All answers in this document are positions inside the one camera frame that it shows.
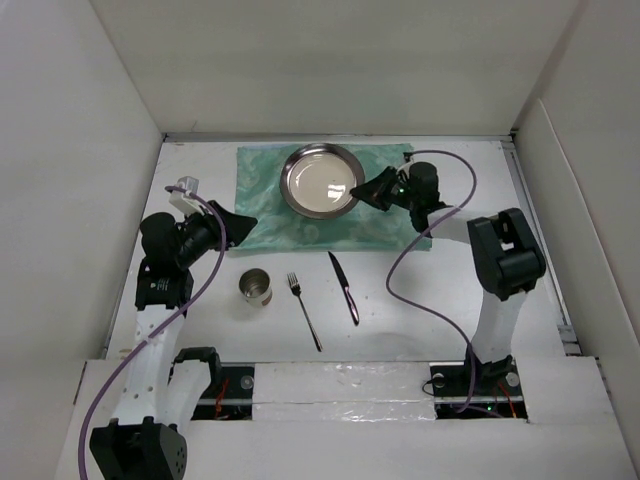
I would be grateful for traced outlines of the round metal plate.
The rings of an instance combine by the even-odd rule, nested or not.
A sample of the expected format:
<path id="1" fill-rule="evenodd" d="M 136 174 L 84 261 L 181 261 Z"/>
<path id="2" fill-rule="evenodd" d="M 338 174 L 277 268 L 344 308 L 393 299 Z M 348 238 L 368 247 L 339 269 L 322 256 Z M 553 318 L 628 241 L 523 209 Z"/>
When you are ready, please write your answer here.
<path id="1" fill-rule="evenodd" d="M 354 154 L 330 143 L 297 148 L 285 160 L 279 189 L 297 214 L 313 220 L 336 219 L 355 208 L 350 190 L 365 182 L 365 172 Z"/>

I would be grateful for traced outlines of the steel cup with white band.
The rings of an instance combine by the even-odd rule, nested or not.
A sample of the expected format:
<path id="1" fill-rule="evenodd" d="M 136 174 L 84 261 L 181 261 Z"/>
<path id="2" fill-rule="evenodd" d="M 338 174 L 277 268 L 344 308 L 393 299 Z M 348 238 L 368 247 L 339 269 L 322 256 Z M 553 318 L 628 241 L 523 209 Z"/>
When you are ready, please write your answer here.
<path id="1" fill-rule="evenodd" d="M 241 275 L 239 290 L 245 301 L 254 307 L 264 307 L 272 300 L 271 278 L 259 268 L 249 269 Z"/>

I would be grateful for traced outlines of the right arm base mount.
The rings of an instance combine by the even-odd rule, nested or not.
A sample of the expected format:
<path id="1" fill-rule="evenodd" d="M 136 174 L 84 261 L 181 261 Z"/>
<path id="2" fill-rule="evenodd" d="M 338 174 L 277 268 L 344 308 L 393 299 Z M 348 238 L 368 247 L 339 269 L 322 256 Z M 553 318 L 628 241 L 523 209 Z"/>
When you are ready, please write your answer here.
<path id="1" fill-rule="evenodd" d="M 430 377 L 422 391 L 433 400 L 437 420 L 528 419 L 517 365 L 475 381 L 473 395 L 470 370 L 461 361 L 429 364 Z"/>

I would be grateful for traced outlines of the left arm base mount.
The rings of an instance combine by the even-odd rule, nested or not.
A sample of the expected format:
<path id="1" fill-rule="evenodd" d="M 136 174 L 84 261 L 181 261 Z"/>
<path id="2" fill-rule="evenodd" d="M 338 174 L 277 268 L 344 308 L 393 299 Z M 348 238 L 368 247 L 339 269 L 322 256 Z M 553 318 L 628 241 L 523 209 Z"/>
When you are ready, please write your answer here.
<path id="1" fill-rule="evenodd" d="M 199 399 L 192 419 L 245 421 L 252 419 L 255 365 L 223 363 L 221 380 Z"/>

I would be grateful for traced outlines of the green satin tablecloth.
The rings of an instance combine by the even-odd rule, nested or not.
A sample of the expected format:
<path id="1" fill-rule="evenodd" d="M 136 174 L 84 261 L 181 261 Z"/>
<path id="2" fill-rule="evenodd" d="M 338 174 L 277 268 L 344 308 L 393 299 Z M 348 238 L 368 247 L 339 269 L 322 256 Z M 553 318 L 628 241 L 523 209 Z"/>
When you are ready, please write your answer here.
<path id="1" fill-rule="evenodd" d="M 307 217 L 280 189 L 285 161 L 299 144 L 244 146 L 236 152 L 234 210 L 258 220 L 236 248 L 247 254 L 291 251 L 400 251 L 417 237 L 398 207 L 379 211 L 356 201 L 349 210 Z"/>

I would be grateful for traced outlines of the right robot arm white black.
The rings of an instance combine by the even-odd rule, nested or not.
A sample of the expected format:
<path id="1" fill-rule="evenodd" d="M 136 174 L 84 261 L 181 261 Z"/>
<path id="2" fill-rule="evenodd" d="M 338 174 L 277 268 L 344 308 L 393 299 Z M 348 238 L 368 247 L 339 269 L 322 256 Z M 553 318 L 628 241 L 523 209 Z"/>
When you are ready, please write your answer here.
<path id="1" fill-rule="evenodd" d="M 408 211 L 418 232 L 412 246 L 438 238 L 470 247 L 482 304 L 473 337 L 463 337 L 467 347 L 462 372 L 448 380 L 465 385 L 468 396 L 486 393 L 512 365 L 520 310 L 546 272 L 546 260 L 524 213 L 518 208 L 493 215 L 465 212 L 469 198 L 458 206 L 446 204 L 440 198 L 437 169 L 428 162 L 387 167 L 353 188 L 351 195 L 381 211 L 392 206 Z"/>

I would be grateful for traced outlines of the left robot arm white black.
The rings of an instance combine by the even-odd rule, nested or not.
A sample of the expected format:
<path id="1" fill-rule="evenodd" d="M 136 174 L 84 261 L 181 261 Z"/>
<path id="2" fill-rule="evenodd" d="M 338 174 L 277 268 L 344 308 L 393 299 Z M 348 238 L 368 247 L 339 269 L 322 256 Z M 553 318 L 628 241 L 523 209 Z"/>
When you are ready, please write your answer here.
<path id="1" fill-rule="evenodd" d="M 137 274 L 135 346 L 116 369 L 127 377 L 108 424 L 81 427 L 82 477 L 88 473 L 88 455 L 106 479 L 184 477 L 184 429 L 200 397 L 216 394 L 223 383 L 215 348 L 176 348 L 187 311 L 203 293 L 193 288 L 190 268 L 211 250 L 224 253 L 239 245 L 257 223 L 215 201 L 183 221 L 160 212 L 141 222 L 144 257 Z"/>

